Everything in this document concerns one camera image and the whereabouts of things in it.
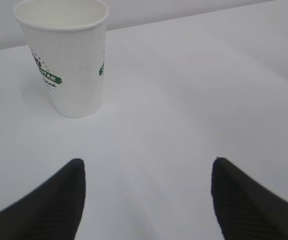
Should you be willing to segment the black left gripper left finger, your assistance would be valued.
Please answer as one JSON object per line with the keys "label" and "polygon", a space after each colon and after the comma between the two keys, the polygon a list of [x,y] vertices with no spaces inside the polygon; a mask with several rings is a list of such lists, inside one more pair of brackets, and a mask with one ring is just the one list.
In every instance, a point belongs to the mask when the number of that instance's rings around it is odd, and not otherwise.
{"label": "black left gripper left finger", "polygon": [[0,240],[73,240],[85,198],[85,164],[76,158],[28,195],[0,211]]}

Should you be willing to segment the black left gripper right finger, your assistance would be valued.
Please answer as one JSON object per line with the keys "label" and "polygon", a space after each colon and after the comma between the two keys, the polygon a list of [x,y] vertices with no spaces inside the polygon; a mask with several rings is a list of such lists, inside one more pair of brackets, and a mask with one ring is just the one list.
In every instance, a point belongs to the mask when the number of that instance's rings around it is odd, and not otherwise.
{"label": "black left gripper right finger", "polygon": [[218,157],[212,166],[214,213],[226,240],[288,240],[288,202]]}

